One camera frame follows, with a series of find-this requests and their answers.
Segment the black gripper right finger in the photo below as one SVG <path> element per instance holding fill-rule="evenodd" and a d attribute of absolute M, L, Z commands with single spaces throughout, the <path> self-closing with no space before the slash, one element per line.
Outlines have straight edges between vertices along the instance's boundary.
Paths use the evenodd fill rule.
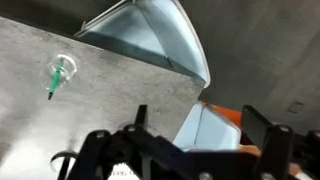
<path fill-rule="evenodd" d="M 240 150 L 258 158 L 254 171 L 258 177 L 320 179 L 318 130 L 296 133 L 287 125 L 270 122 L 250 105 L 242 108 L 241 129 Z"/>

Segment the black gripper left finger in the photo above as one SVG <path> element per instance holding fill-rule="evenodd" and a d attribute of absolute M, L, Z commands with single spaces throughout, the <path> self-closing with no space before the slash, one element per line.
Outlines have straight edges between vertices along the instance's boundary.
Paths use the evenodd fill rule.
<path fill-rule="evenodd" d="M 65 150 L 51 161 L 62 159 L 57 180 L 108 180 L 116 165 L 125 164 L 140 180 L 185 180 L 175 160 L 181 155 L 173 144 L 143 129 L 90 132 L 78 153 Z"/>

